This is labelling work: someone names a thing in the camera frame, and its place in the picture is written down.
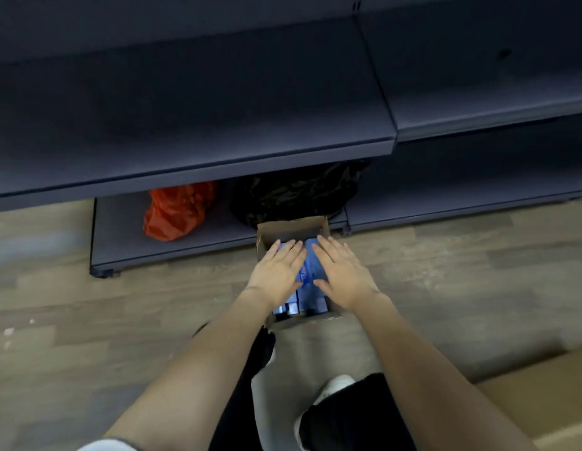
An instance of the forearm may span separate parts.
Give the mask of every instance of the forearm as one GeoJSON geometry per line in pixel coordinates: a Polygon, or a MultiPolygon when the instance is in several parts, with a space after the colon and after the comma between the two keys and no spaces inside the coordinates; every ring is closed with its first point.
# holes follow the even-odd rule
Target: forearm
{"type": "Polygon", "coordinates": [[[419,451],[534,451],[532,442],[382,294],[354,310],[419,451]]]}
{"type": "Polygon", "coordinates": [[[250,290],[190,341],[107,435],[145,451],[206,450],[270,313],[250,290]]]}

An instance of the orange plastic bag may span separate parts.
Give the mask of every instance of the orange plastic bag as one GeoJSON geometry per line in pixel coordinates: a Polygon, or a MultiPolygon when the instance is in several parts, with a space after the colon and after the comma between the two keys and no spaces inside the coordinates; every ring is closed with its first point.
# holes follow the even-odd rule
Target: orange plastic bag
{"type": "Polygon", "coordinates": [[[144,213],[144,233],[163,242],[188,234],[205,220],[217,190],[214,181],[150,190],[153,201],[144,213]]]}

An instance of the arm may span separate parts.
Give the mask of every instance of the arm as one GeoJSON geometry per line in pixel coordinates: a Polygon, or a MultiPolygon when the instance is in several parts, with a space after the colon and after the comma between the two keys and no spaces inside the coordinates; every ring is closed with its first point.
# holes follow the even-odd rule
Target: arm
{"type": "Polygon", "coordinates": [[[272,310],[295,291],[305,249],[277,241],[251,274],[247,288],[194,336],[189,348],[117,420],[106,436],[144,451],[206,450],[272,310]]]}
{"type": "Polygon", "coordinates": [[[535,451],[533,443],[400,316],[347,244],[314,245],[328,282],[317,286],[355,313],[419,451],[535,451]]]}

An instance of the left hand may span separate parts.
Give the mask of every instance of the left hand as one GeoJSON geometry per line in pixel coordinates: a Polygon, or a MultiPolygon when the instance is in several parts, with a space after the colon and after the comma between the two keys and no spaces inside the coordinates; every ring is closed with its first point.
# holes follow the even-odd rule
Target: left hand
{"type": "Polygon", "coordinates": [[[245,288],[266,300],[270,310],[280,307],[301,286],[296,278],[307,256],[302,241],[288,241],[279,250],[280,245],[280,241],[274,242],[257,263],[245,288]]]}

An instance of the floor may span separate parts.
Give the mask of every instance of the floor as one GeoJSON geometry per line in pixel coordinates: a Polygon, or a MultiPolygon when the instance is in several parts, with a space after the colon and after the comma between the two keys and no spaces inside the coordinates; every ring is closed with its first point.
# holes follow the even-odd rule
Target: floor
{"type": "MultiPolygon", "coordinates": [[[[241,291],[251,247],[88,275],[90,201],[0,213],[0,451],[104,432],[241,291]]],[[[474,381],[582,346],[582,200],[346,238],[414,327],[474,381]]],[[[352,316],[278,334],[255,380],[265,447],[330,377],[377,361],[352,316]]]]}

